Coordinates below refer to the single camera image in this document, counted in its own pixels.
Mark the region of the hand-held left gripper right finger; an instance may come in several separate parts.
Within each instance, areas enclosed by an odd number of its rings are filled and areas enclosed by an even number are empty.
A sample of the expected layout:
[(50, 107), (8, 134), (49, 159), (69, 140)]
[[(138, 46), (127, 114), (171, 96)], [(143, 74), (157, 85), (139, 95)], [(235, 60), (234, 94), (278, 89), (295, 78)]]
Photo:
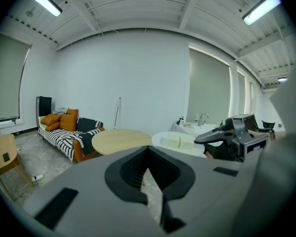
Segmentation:
[(232, 162), (148, 147), (148, 167), (162, 195), (160, 224), (150, 237), (249, 237), (246, 198), (256, 156)]

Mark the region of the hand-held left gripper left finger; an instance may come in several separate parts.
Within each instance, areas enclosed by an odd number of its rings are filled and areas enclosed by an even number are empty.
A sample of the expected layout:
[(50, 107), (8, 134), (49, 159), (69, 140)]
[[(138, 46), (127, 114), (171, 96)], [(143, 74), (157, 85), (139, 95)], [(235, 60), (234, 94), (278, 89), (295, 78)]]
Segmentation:
[[(42, 237), (161, 237), (163, 230), (141, 203), (125, 202), (106, 185), (105, 170), (114, 161), (133, 153), (124, 150), (77, 163), (39, 188), (23, 207), (13, 206), (18, 221)], [(64, 188), (78, 193), (54, 229), (35, 216)]]

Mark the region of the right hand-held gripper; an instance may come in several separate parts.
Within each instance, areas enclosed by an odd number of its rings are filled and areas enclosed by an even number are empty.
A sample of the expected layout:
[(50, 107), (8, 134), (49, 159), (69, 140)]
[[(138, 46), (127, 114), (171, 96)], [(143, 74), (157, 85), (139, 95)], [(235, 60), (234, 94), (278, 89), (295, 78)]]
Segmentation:
[(232, 160), (243, 162), (248, 153), (262, 150), (268, 143), (267, 133), (251, 135), (258, 128), (254, 114), (242, 114), (228, 118), (226, 126), (220, 126), (198, 135), (195, 144), (204, 144), (207, 158), (223, 158), (223, 144), (212, 146), (209, 143), (224, 142)]

